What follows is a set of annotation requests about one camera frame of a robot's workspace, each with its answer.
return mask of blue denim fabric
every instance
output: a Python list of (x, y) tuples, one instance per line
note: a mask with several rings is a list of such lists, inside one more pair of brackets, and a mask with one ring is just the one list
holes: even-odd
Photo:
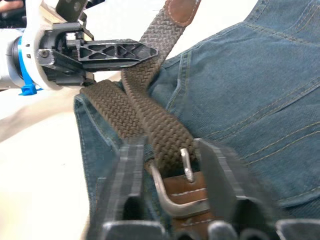
[[(243, 22), (167, 60), (148, 91), (195, 138), (234, 148), (292, 217), (320, 218), (319, 80), (320, 1), (259, 0)], [(82, 94), (75, 114), (93, 211), (121, 140)], [(145, 191), (149, 217), (170, 229), (149, 175)]]

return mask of robotic arm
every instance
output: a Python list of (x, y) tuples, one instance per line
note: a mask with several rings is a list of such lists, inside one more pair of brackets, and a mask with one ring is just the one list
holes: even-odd
[(88, 86), (95, 82), (94, 72), (128, 68), (158, 54), (131, 39), (94, 41), (86, 29), (87, 3), (58, 0), (52, 7), (45, 0), (27, 1), (24, 32), (0, 29), (0, 89), (33, 95), (36, 86)]

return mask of metal belt buckle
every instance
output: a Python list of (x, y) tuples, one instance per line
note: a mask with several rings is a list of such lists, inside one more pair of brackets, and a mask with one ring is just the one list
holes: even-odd
[[(194, 182), (194, 175), (192, 172), (189, 153), (186, 148), (180, 150), (184, 174), (189, 182)], [(176, 219), (189, 218), (191, 216), (196, 216), (208, 212), (210, 210), (208, 199), (201, 199), (197, 201), (188, 202), (185, 204), (177, 204), (170, 200), (167, 195), (164, 182), (162, 180), (161, 174), (159, 173), (157, 167), (152, 162), (150, 164), (150, 169), (152, 172), (156, 192), (158, 194), (158, 199), (161, 207), (167, 214)]]

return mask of blue clip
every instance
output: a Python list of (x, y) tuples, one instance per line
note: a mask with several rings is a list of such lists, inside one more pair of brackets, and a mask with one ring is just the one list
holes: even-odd
[(36, 89), (36, 85), (34, 84), (34, 81), (32, 81), (30, 75), (26, 70), (26, 66), (22, 57), (21, 43), (22, 43), (22, 37), (20, 37), (18, 42), (18, 55), (19, 55), (19, 63), (20, 63), (22, 78), (24, 81), (24, 86), (21, 88), (22, 93), (20, 93), (19, 95), (22, 95), (22, 96), (35, 95), (37, 94), (37, 91), (42, 90), (42, 88)]

